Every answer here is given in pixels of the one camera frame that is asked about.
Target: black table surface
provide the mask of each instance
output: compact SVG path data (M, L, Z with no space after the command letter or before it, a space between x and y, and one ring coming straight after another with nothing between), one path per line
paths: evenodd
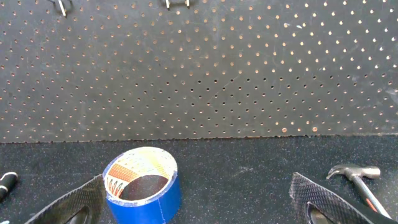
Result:
M293 172L360 201L343 176L325 181L342 163L380 167L380 179L364 181L398 220L397 143L397 136L330 136L1 144L0 174L15 171L20 181L0 204L0 223L24 223L141 146L165 149L177 161L183 199L171 223L295 223ZM116 223L108 207L100 223Z

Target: tape roll hole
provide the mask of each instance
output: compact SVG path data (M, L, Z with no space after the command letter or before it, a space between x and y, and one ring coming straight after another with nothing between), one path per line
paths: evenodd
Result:
M142 147L123 154L105 176L106 191L121 200L155 197L170 182L177 163L163 149Z

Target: roll of duct tape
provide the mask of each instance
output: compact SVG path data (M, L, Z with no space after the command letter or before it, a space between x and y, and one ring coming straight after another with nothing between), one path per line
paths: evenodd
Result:
M103 172L106 201L120 224L166 223L181 204L177 163L156 147L131 149Z

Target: hammer head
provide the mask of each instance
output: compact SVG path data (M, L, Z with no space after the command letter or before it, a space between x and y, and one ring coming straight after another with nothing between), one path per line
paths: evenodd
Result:
M331 168L326 179L329 179L335 174L345 175L350 181L354 177L367 177L370 179L377 179L380 177L380 169L376 166L360 167L355 164L342 164Z

